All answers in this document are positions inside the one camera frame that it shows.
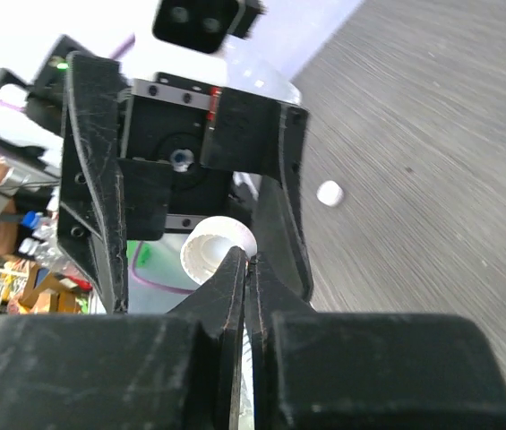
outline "white cap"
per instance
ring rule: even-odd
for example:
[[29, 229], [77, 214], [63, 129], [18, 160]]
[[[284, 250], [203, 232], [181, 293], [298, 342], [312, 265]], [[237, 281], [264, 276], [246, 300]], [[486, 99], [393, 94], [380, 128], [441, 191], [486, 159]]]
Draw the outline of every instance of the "white cap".
[[344, 192], [340, 185], [334, 181], [326, 181], [324, 184], [319, 186], [316, 192], [318, 200], [327, 206], [335, 207], [340, 204], [344, 197]]
[[249, 259], [257, 253], [256, 239], [245, 224], [229, 217], [204, 219], [183, 244], [181, 265], [192, 280], [202, 285], [233, 246], [244, 250]]

